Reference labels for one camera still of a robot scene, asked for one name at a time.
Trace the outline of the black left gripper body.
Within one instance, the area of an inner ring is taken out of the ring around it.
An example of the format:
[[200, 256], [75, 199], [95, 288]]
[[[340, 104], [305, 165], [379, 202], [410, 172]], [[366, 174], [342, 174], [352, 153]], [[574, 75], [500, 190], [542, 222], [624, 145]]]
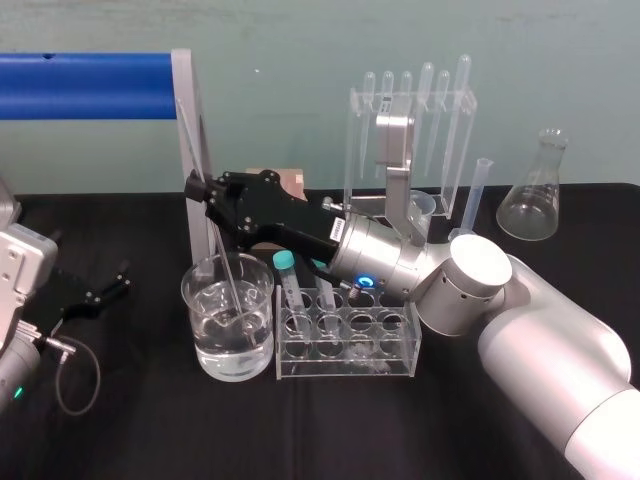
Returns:
[[76, 319], [96, 319], [101, 312], [101, 294], [81, 277], [55, 268], [48, 285], [53, 288], [55, 326]]

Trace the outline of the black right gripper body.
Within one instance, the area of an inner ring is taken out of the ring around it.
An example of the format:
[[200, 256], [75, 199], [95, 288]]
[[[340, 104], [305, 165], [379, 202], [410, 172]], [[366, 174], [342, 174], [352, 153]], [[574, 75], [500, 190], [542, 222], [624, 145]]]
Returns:
[[337, 253], [331, 233], [344, 216], [290, 195], [276, 172], [235, 173], [233, 195], [239, 246], [272, 243], [322, 262]]

